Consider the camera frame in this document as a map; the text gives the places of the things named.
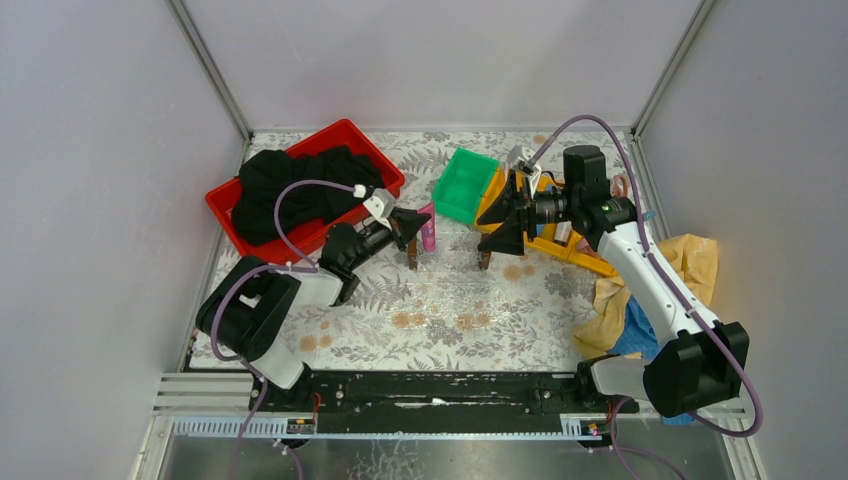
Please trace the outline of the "pink toothpaste tube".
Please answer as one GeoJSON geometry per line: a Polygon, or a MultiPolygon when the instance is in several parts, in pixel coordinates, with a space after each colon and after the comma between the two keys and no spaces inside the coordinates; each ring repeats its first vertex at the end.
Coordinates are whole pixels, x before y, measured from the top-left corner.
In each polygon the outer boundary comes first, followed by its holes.
{"type": "Polygon", "coordinates": [[[429,216],[427,222],[420,229],[420,236],[424,251],[434,253],[436,251],[436,209],[435,204],[430,202],[418,210],[419,214],[429,216]]]}

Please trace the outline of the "clear acrylic toiletry tray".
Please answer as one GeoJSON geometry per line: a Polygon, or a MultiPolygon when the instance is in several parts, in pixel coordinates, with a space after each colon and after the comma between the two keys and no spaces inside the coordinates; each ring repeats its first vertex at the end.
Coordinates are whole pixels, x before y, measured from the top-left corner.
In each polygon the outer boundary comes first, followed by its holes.
{"type": "Polygon", "coordinates": [[[447,271],[486,271],[492,253],[478,249],[478,244],[486,238],[487,234],[480,232],[454,232],[445,242],[439,243],[419,234],[407,244],[404,263],[410,270],[417,270],[424,264],[447,271]]]}

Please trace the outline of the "white toothpaste tube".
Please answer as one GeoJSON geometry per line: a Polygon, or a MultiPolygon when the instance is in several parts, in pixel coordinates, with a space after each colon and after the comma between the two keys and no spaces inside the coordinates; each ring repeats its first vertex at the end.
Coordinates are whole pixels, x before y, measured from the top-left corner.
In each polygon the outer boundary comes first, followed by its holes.
{"type": "Polygon", "coordinates": [[[556,225],[553,240],[560,245],[567,245],[572,233],[570,222],[561,222],[556,225]]]}

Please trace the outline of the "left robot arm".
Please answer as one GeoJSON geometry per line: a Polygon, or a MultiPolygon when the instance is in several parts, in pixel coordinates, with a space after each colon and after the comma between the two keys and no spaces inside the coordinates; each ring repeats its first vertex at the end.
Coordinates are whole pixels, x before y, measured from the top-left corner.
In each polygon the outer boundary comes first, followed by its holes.
{"type": "Polygon", "coordinates": [[[272,398],[282,408],[299,410],[311,387],[302,378],[306,363],[280,338],[290,311],[346,303],[360,285],[356,269],[390,245],[406,250],[431,219],[430,213],[396,207],[387,224],[374,220],[361,229],[336,224],[327,232],[315,272],[246,256],[201,305],[195,327],[273,384],[272,398]]]}

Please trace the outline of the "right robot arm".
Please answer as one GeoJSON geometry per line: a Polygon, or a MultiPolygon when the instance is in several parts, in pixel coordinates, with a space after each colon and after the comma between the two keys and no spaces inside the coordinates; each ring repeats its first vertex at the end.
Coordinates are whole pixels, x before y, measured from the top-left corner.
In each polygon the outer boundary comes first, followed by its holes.
{"type": "Polygon", "coordinates": [[[538,226],[570,223],[616,270],[646,314],[659,345],[656,356],[582,362],[573,386],[577,405],[597,412],[613,396],[627,396],[674,417],[738,397],[749,347],[745,329],[722,323],[700,302],[664,258],[634,203],[612,196],[599,147],[566,148],[563,166],[563,186],[541,190],[540,169],[518,162],[476,223],[494,228],[479,251],[516,256],[538,226]]]}

